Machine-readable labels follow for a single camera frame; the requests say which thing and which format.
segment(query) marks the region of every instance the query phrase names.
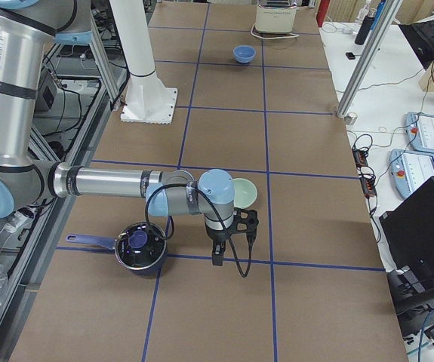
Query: white support column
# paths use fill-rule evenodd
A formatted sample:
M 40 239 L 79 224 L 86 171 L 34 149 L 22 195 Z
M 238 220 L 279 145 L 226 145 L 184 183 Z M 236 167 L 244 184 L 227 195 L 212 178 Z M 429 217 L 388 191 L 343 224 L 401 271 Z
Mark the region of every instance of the white support column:
M 169 124 L 177 102 L 176 88 L 156 75 L 148 26 L 141 0 L 110 0 L 131 79 L 122 121 Z

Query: white table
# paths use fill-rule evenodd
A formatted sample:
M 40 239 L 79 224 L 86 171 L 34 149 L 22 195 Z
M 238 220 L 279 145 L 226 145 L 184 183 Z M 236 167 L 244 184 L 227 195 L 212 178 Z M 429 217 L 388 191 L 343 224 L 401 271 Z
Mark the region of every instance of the white table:
M 364 45 L 354 44 L 354 35 L 344 34 L 343 29 L 348 26 L 352 26 L 352 24 L 325 23 L 321 29 L 326 57 L 339 99 L 342 97 L 342 91 L 346 89 L 359 59 L 356 57 L 355 60 L 349 60 L 345 54 L 346 52 L 353 52 L 355 55 L 359 55 L 364 49 Z M 414 55 L 399 27 L 391 26 L 360 88 L 372 84 L 397 83 L 415 74 L 416 76 L 400 84 L 388 84 L 358 91 L 349 108 L 351 112 L 358 114 L 358 119 L 353 126 L 347 126 L 351 145 L 356 136 L 364 133 L 372 135 L 374 144 L 387 146 L 391 143 L 389 147 L 372 147 L 370 150 L 368 164 L 377 176 L 384 173 L 388 167 L 391 150 L 404 149 L 408 144 L 404 130 L 397 130 L 392 138 L 393 131 L 404 125 L 405 114 L 407 112 L 424 112 L 434 115 L 434 92 L 428 92 L 425 96 L 425 92 L 418 84 L 424 72 L 421 63 Z M 368 146 L 369 144 L 369 137 L 362 137 L 357 146 Z M 377 184 L 377 193 L 376 216 L 380 216 L 385 211 L 396 209 L 403 201 L 396 191 L 389 171 L 380 178 Z M 375 203 L 376 200 L 372 198 L 371 206 L 373 207 Z M 392 269 L 393 262 L 386 242 L 380 242 L 379 247 L 386 270 Z M 413 351 L 417 345 L 418 342 L 415 342 L 413 345 L 407 346 L 407 350 Z M 417 353 L 409 355 L 409 361 L 415 360 L 417 360 Z M 422 360 L 434 362 L 434 348 L 431 345 L 423 348 Z

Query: white appliance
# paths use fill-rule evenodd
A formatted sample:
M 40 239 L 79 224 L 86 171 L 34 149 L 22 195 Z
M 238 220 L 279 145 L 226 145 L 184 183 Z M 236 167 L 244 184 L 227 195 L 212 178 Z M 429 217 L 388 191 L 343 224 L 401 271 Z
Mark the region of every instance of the white appliance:
M 255 30 L 269 34 L 288 34 L 294 27 L 296 0 L 259 0 Z

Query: blue bowl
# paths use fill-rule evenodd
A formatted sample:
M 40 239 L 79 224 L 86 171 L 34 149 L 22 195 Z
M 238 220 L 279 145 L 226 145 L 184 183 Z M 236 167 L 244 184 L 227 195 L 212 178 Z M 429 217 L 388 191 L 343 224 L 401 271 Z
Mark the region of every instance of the blue bowl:
M 241 64 L 250 63 L 255 58 L 257 52 L 248 45 L 239 45 L 233 49 L 235 60 Z

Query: cardboard surface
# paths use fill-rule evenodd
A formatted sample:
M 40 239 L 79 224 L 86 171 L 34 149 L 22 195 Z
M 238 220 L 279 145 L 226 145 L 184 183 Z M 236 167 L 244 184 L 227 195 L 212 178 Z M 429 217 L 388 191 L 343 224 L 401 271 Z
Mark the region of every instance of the cardboard surface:
M 180 89 L 174 120 L 121 123 L 113 113 L 91 165 L 196 178 L 221 167 L 253 181 L 260 225 L 249 277 L 228 245 L 223 267 L 211 265 L 202 216 L 174 218 L 153 279 L 111 253 L 77 250 L 66 234 L 115 237 L 144 206 L 81 197 L 11 360 L 406 360 L 345 128 L 331 116 L 319 37 L 282 50 L 255 43 L 254 15 L 253 6 L 158 4 L 150 34 L 159 78 Z M 318 33 L 312 10 L 298 12 L 296 31 Z M 263 47 L 249 66 L 232 61 L 240 41 Z M 245 267 L 245 238 L 234 239 Z

